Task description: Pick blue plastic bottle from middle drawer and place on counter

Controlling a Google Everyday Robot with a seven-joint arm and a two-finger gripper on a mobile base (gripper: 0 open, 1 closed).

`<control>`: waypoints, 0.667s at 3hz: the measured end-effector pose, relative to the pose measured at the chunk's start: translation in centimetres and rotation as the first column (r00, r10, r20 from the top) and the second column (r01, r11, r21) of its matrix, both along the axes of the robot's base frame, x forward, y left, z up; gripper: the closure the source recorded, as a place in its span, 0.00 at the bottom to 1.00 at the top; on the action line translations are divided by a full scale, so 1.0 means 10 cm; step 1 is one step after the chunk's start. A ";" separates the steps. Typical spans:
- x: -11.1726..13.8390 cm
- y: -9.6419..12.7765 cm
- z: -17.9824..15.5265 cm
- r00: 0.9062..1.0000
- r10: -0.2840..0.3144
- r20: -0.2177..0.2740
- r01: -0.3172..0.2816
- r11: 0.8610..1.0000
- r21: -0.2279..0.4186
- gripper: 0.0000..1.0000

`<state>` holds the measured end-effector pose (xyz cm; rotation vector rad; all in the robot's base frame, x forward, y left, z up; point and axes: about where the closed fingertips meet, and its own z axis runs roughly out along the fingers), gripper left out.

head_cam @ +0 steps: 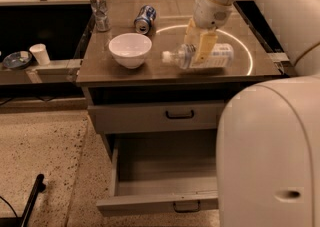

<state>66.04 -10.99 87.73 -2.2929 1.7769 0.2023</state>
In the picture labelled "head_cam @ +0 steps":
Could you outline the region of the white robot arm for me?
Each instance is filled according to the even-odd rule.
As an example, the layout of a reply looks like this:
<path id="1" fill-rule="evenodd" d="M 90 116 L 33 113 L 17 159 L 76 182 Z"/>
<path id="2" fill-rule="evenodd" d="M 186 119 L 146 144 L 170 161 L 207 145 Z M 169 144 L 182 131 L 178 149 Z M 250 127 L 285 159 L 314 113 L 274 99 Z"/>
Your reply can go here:
<path id="1" fill-rule="evenodd" d="M 234 0 L 196 0 L 197 27 L 218 28 Z M 320 0 L 254 0 L 295 77 L 250 86 L 216 138 L 221 227 L 320 227 Z"/>

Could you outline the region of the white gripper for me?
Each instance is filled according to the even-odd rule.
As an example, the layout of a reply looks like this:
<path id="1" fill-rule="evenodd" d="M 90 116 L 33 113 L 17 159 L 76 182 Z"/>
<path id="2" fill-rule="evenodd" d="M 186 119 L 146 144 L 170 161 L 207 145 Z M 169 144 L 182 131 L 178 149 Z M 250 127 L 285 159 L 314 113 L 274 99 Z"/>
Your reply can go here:
<path id="1" fill-rule="evenodd" d="M 208 58 L 218 39 L 215 32 L 203 32 L 199 37 L 199 28 L 218 29 L 225 25 L 231 12 L 231 5 L 216 0 L 195 0 L 193 19 L 189 19 L 184 43 L 196 45 L 199 39 L 194 56 L 196 64 L 203 63 Z"/>

